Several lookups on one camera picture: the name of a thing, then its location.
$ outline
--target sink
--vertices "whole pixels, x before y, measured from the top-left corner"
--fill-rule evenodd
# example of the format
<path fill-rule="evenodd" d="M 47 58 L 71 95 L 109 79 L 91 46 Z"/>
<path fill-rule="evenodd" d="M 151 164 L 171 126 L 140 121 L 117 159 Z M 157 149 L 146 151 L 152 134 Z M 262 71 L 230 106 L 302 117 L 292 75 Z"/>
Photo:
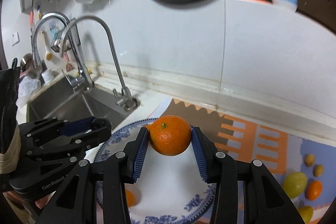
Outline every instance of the sink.
<path fill-rule="evenodd" d="M 29 102 L 27 110 L 29 122 L 48 117 L 57 117 L 71 122 L 95 116 L 107 118 L 112 123 L 112 129 L 132 113 L 118 107 L 115 96 L 102 89 L 94 87 L 91 90 L 74 92 L 66 78 L 62 78 Z M 71 138 L 61 136 L 50 144 L 64 145 Z"/>

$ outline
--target silver screw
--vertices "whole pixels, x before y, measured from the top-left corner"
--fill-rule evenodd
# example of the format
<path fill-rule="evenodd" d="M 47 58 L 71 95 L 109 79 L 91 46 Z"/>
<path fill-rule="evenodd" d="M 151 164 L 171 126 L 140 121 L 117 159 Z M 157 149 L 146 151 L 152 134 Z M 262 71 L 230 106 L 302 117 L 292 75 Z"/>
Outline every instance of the silver screw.
<path fill-rule="evenodd" d="M 253 164 L 254 164 L 255 166 L 262 166 L 262 165 L 263 165 L 263 163 L 262 163 L 260 160 L 254 160 L 254 161 L 253 161 Z"/>
<path fill-rule="evenodd" d="M 79 166 L 83 167 L 83 166 L 87 165 L 87 160 L 80 160 L 78 164 L 79 164 Z"/>
<path fill-rule="evenodd" d="M 221 151 L 218 151 L 218 152 L 216 153 L 216 157 L 222 159 L 222 158 L 225 157 L 225 153 L 224 153 L 224 152 L 221 152 Z"/>
<path fill-rule="evenodd" d="M 120 152 L 116 153 L 115 156 L 116 156 L 117 158 L 121 159 L 121 158 L 123 158 L 123 157 L 125 156 L 125 153 L 124 153 L 123 151 L 120 151 Z"/>

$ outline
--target chrome faucet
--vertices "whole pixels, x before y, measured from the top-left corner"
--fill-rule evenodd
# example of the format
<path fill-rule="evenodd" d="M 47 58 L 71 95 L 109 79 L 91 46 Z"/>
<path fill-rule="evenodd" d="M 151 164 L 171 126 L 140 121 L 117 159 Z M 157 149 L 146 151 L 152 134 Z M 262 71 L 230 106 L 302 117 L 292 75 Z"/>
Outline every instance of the chrome faucet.
<path fill-rule="evenodd" d="M 33 54 L 33 66 L 34 68 L 41 68 L 41 58 L 37 50 L 37 34 L 38 30 L 42 26 L 44 22 L 46 22 L 50 18 L 56 18 L 59 19 L 64 26 L 69 25 L 70 20 L 68 17 L 66 17 L 62 13 L 58 12 L 52 12 L 45 14 L 41 19 L 36 23 L 34 30 L 33 30 L 33 35 L 31 39 L 31 50 Z M 78 46 L 76 41 L 73 39 L 71 33 L 68 34 L 69 42 L 73 51 L 73 55 L 75 56 L 77 66 L 78 66 L 78 72 L 79 72 L 79 77 L 76 78 L 76 84 L 73 84 L 72 86 L 79 86 L 81 83 L 86 83 L 86 86 L 88 89 L 91 89 L 93 87 L 93 81 L 91 79 L 91 76 L 89 74 L 88 69 L 86 68 L 82 56 L 78 50 Z M 61 44 L 61 57 L 63 56 L 63 43 Z"/>
<path fill-rule="evenodd" d="M 113 44 L 111 31 L 110 31 L 109 27 L 107 26 L 107 24 L 102 19 L 100 19 L 99 17 L 87 15 L 87 16 L 79 17 L 76 20 L 72 21 L 69 25 L 67 25 L 63 34 L 62 34 L 62 38 L 61 38 L 61 44 L 60 44 L 61 49 L 62 49 L 61 52 L 63 52 L 64 39 L 68 35 L 68 33 L 70 32 L 71 27 L 73 25 L 75 25 L 77 22 L 80 22 L 80 21 L 85 20 L 85 19 L 91 19 L 91 20 L 94 20 L 94 21 L 100 23 L 100 25 L 102 25 L 103 28 L 106 31 L 106 34 L 107 34 L 107 37 L 108 37 L 108 40 L 109 40 L 109 43 L 110 43 L 110 48 L 111 48 L 114 64 L 115 64 L 115 67 L 117 69 L 117 73 L 118 73 L 120 83 L 121 83 L 121 87 L 122 87 L 121 96 L 119 96 L 116 89 L 113 90 L 114 96 L 117 99 L 117 105 L 120 106 L 120 107 L 125 105 L 125 107 L 129 110 L 134 109 L 137 106 L 136 100 L 133 99 L 129 88 L 125 84 L 125 81 L 124 81 L 124 78 L 123 78 L 123 75 L 122 75 L 122 72 L 121 72 L 121 69 L 120 69 L 116 49 L 115 49 L 114 44 Z"/>

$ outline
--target wall switch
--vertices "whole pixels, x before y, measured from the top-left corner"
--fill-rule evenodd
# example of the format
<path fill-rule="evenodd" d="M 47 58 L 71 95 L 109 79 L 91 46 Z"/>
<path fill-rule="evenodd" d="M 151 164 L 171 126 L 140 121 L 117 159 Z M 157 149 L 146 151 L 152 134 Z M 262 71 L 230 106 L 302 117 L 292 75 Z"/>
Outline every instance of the wall switch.
<path fill-rule="evenodd" d="M 15 32 L 14 34 L 12 34 L 12 37 L 11 37 L 12 46 L 14 46 L 18 42 L 20 42 L 19 34 L 17 32 Z"/>

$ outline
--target plate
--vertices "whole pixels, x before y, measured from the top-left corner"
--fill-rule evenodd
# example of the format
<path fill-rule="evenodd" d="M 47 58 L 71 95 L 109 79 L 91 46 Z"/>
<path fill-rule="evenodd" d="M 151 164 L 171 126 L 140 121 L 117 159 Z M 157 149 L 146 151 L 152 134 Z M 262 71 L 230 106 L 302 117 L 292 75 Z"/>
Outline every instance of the plate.
<path fill-rule="evenodd" d="M 155 120 L 137 121 L 113 133 L 94 161 L 122 151 L 127 142 L 136 139 L 141 127 Z M 191 144 L 177 156 L 161 155 L 148 145 L 140 178 L 125 187 L 135 195 L 135 205 L 129 208 L 132 224 L 190 224 L 211 206 L 216 184 L 202 180 Z M 102 205 L 102 182 L 97 201 Z"/>

